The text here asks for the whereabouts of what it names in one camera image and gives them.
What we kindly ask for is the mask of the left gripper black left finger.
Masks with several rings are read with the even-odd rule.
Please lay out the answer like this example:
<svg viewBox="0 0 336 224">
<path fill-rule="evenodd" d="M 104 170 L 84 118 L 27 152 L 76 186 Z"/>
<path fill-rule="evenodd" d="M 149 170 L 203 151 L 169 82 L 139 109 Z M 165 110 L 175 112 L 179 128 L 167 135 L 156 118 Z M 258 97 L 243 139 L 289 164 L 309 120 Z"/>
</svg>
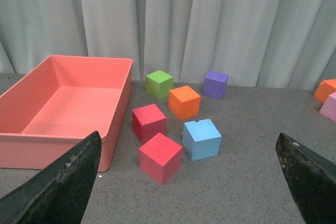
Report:
<svg viewBox="0 0 336 224">
<path fill-rule="evenodd" d="M 1 223 L 81 223 L 100 156 L 95 131 L 1 198 Z"/>
</svg>

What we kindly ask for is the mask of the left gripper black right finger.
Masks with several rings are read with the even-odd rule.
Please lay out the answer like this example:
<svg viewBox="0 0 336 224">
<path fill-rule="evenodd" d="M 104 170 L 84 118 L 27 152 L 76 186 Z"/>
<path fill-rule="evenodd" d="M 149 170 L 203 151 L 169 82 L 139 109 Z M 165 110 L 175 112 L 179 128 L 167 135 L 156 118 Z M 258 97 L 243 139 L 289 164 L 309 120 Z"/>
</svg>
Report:
<svg viewBox="0 0 336 224">
<path fill-rule="evenodd" d="M 276 153 L 305 223 L 335 223 L 335 164 L 285 133 Z"/>
</svg>

